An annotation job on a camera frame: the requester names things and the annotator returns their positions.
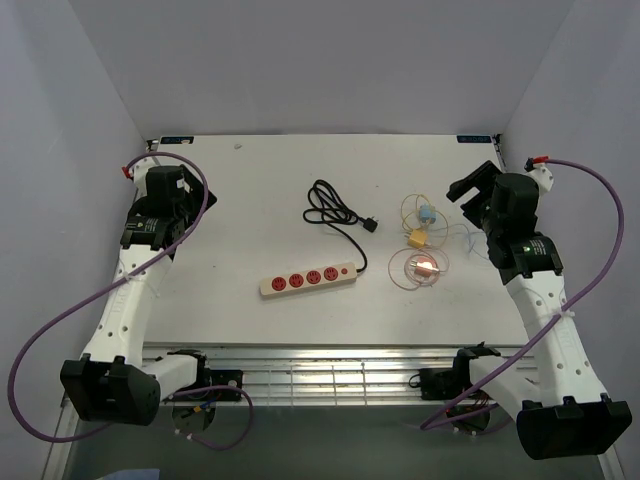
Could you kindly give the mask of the pink charger plug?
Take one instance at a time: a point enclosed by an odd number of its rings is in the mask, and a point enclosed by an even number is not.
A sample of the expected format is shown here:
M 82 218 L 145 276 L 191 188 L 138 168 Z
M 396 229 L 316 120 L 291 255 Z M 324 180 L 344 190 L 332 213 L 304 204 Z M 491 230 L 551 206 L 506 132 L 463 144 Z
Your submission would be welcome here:
M 416 256 L 409 261 L 413 275 L 421 280 L 431 279 L 440 274 L 437 262 L 428 256 Z

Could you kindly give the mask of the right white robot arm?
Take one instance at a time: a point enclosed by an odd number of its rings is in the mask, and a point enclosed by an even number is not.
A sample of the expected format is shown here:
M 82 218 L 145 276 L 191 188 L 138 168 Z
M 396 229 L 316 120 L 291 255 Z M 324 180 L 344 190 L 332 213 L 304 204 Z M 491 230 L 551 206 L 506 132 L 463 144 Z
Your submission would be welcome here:
M 452 183 L 455 202 L 487 237 L 488 256 L 516 305 L 538 382 L 531 384 L 489 347 L 459 350 L 452 365 L 454 390 L 464 397 L 487 393 L 514 419 L 519 441 L 534 460 L 605 453 L 631 425 L 624 401 L 610 398 L 590 365 L 569 310 L 563 264 L 553 241 L 536 229 L 541 195 L 553 185 L 550 160 L 528 160 L 526 171 L 503 173 L 486 161 Z

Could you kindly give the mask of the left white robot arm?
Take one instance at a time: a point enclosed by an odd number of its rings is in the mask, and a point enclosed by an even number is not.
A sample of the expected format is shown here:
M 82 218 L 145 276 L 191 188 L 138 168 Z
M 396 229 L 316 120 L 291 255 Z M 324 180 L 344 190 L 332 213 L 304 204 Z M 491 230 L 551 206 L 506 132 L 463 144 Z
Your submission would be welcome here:
M 166 250 L 216 198 L 183 165 L 139 170 L 134 182 L 142 195 L 121 236 L 118 285 L 80 359 L 65 361 L 60 372 L 84 421 L 148 425 L 174 392 L 197 400 L 212 387 L 210 372 L 193 351 L 169 353 L 149 364 L 142 353 L 153 302 L 174 259 Z

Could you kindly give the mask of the yellow charger plug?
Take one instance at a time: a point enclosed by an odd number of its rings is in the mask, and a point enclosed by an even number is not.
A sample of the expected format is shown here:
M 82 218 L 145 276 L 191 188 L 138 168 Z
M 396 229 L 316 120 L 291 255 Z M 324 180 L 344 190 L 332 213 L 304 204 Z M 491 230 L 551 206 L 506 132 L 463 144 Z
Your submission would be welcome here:
M 421 229 L 412 229 L 405 233 L 407 245 L 414 249 L 421 249 L 428 245 L 428 233 Z

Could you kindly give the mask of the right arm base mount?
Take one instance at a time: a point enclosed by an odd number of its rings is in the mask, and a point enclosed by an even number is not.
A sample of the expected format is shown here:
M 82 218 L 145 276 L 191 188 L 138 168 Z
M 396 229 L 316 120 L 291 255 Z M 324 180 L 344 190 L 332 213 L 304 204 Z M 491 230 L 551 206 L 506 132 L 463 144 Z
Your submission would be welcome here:
M 453 368 L 422 368 L 408 380 L 408 386 L 420 391 L 422 400 L 452 400 L 471 387 Z

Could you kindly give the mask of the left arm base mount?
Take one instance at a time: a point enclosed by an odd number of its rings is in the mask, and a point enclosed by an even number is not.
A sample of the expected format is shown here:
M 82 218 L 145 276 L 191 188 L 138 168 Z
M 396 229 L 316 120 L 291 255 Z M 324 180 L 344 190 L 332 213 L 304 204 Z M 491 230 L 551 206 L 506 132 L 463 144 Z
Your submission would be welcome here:
M 241 389 L 243 387 L 243 377 L 244 372 L 242 370 L 211 370 L 205 368 L 200 380 L 174 393 L 172 399 L 197 403 L 237 402 L 243 396 L 238 392 L 228 390 L 228 387 Z

